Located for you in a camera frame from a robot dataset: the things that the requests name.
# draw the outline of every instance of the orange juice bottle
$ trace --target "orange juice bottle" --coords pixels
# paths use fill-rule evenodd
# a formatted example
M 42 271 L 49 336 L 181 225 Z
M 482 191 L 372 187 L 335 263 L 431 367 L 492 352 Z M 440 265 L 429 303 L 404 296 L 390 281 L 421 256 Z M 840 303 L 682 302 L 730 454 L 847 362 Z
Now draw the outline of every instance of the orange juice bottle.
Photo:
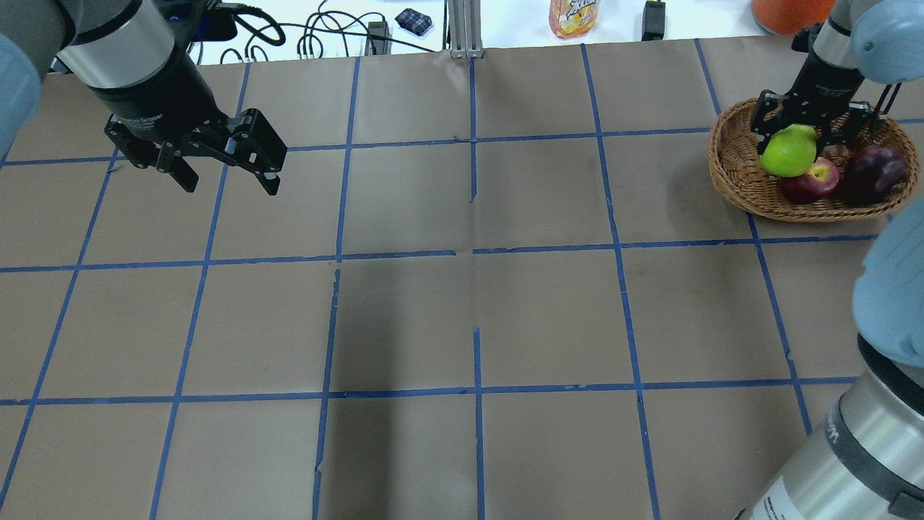
M 562 40 L 583 36 L 597 23 L 600 0 L 552 0 L 549 27 Z

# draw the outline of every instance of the woven basket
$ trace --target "woven basket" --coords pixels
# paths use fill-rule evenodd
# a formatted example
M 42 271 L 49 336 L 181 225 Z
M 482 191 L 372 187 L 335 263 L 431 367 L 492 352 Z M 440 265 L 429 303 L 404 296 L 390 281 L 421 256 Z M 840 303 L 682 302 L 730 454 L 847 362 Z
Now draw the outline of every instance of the woven basket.
M 843 168 L 854 151 L 871 144 L 897 150 L 907 163 L 907 175 L 884 201 L 854 207 L 832 195 L 814 204 L 792 204 L 783 197 L 779 178 L 760 167 L 757 136 L 750 131 L 750 117 L 757 99 L 732 106 L 715 121 L 709 135 L 709 171 L 712 185 L 729 203 L 762 217 L 789 222 L 836 222 L 859 220 L 893 212 L 910 200 L 918 186 L 920 164 L 915 145 L 892 119 L 885 119 L 875 134 L 860 132 L 851 146 L 839 145 L 823 155 Z

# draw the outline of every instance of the power adapter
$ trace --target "power adapter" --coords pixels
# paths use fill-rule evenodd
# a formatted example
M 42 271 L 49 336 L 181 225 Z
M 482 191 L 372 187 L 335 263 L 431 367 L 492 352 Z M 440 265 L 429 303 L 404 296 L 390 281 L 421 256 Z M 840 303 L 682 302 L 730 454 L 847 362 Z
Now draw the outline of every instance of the power adapter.
M 392 33 L 388 30 L 387 21 L 371 21 L 369 22 L 369 36 L 366 37 L 366 55 L 365 56 L 380 56 L 387 55 L 392 52 L 392 43 L 388 40 L 382 40 L 381 38 L 391 38 Z
M 641 17 L 641 41 L 664 39 L 664 19 L 667 5 L 661 0 L 648 0 Z

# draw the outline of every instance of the green apple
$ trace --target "green apple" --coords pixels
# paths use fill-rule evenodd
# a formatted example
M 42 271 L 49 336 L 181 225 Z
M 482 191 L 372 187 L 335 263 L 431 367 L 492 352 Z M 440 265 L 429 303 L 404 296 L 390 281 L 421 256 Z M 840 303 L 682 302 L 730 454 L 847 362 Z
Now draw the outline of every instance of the green apple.
M 815 162 L 815 129 L 807 125 L 789 125 L 773 134 L 760 156 L 760 166 L 771 175 L 798 177 Z

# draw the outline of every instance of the red apple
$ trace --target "red apple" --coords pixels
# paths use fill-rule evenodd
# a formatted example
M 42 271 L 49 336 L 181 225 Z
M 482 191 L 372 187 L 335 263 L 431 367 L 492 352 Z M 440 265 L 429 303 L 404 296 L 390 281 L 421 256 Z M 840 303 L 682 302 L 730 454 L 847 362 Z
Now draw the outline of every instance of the red apple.
M 819 157 L 798 177 L 780 179 L 783 196 L 793 204 L 811 204 L 830 195 L 841 181 L 841 170 L 830 160 Z

